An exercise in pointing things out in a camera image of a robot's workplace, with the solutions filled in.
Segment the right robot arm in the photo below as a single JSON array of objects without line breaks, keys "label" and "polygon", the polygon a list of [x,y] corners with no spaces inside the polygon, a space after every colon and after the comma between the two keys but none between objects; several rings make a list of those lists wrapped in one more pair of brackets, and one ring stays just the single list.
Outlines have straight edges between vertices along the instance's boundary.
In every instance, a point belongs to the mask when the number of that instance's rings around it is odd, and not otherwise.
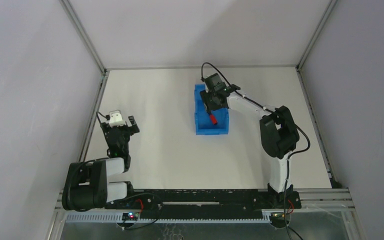
[{"label": "right robot arm", "polygon": [[285,106],[271,108],[257,103],[239,93],[239,86],[223,81],[218,73],[202,77],[201,81],[204,90],[199,94],[213,124],[216,123],[213,112],[220,109],[257,116],[261,146],[271,157],[267,185],[271,207],[289,209],[291,200],[288,198],[294,191],[289,180],[289,160],[300,139],[290,110]]}]

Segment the red handled screwdriver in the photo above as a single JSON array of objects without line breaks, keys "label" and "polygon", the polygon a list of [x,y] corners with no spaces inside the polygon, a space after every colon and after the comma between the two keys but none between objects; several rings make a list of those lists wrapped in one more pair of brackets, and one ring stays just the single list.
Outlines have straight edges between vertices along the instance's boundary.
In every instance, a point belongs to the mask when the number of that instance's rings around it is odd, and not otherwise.
[{"label": "red handled screwdriver", "polygon": [[216,117],[215,117],[212,113],[209,114],[209,118],[210,118],[211,123],[212,123],[214,126],[216,126],[216,125],[218,124],[218,121],[217,121]]}]

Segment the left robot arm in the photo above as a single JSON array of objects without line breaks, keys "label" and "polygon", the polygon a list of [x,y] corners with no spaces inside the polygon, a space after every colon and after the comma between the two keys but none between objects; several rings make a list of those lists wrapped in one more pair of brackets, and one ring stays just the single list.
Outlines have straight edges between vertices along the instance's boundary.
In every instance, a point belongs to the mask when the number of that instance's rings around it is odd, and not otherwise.
[{"label": "left robot arm", "polygon": [[140,132],[134,116],[129,123],[115,111],[100,122],[107,144],[107,156],[69,165],[62,193],[62,207],[67,211],[86,212],[100,209],[110,202],[123,200],[129,194],[129,182],[111,182],[109,177],[130,169],[129,142]]}]

